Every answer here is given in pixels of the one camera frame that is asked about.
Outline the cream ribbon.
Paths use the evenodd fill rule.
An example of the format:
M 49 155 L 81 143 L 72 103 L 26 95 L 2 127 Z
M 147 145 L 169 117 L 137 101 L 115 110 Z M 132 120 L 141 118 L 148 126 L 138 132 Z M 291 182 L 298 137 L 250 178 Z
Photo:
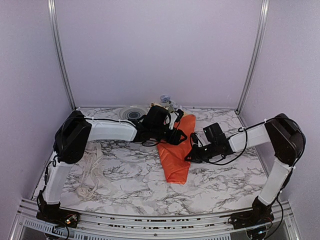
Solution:
M 89 142 L 84 151 L 82 160 L 85 162 L 85 167 L 81 176 L 79 187 L 76 189 L 76 194 L 80 199 L 88 199 L 92 197 L 95 191 L 99 188 L 101 174 L 98 173 L 98 167 L 103 161 L 102 146 L 98 142 Z M 91 179 L 93 187 L 86 185 L 86 181 Z

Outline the blue fake flower stem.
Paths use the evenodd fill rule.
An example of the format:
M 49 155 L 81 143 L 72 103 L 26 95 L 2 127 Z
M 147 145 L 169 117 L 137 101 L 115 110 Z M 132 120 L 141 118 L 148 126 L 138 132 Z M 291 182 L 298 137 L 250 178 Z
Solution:
M 160 105 L 166 108 L 170 113 L 182 109 L 182 106 L 171 99 L 169 95 L 160 96 Z

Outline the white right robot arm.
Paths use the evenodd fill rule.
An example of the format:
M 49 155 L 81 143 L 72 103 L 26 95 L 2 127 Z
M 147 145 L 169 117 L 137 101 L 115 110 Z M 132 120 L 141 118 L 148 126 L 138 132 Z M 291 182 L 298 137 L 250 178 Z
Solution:
M 267 171 L 267 180 L 257 196 L 257 206 L 248 212 L 247 219 L 258 224 L 267 216 L 271 206 L 290 181 L 297 163 L 306 148 L 306 136 L 298 123 L 284 113 L 264 119 L 252 126 L 241 127 L 226 136 L 218 123 L 203 128 L 207 144 L 196 133 L 190 135 L 191 150 L 184 160 L 225 166 L 237 161 L 246 150 L 256 150 Z

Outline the pink rose fake stem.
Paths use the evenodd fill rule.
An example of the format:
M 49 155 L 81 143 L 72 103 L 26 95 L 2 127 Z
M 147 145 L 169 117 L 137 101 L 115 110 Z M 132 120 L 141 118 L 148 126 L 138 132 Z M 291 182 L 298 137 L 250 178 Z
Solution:
M 159 107 L 162 107 L 162 108 L 166 108 L 166 105 L 164 103 L 161 103 L 161 102 L 152 102 L 150 104 L 150 107 L 153 107 L 153 106 L 159 106 Z

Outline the brown orange wrapping paper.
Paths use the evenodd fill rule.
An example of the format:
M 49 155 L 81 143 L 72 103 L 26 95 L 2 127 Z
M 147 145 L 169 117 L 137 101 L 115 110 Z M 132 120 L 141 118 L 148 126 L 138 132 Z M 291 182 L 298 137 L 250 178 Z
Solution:
M 187 140 L 179 145 L 171 145 L 169 143 L 160 143 L 157 145 L 164 176 L 170 184 L 184 185 L 187 182 L 191 164 L 185 161 L 185 157 L 192 149 L 190 135 L 195 131 L 195 127 L 196 116 L 187 114 L 182 117 L 180 125 L 178 126 L 178 129 L 187 135 Z

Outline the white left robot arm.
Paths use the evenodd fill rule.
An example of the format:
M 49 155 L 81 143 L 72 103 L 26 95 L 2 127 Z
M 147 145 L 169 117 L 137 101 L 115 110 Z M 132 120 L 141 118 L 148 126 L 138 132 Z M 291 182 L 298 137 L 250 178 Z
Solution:
M 181 144 L 187 135 L 178 128 L 184 112 L 153 105 L 146 114 L 128 119 L 94 118 L 80 110 L 73 111 L 54 136 L 52 159 L 44 173 L 44 187 L 37 204 L 53 223 L 63 219 L 60 208 L 62 190 L 71 168 L 83 157 L 87 165 L 82 174 L 85 181 L 102 158 L 101 147 L 93 141 L 115 140 L 145 144 Z

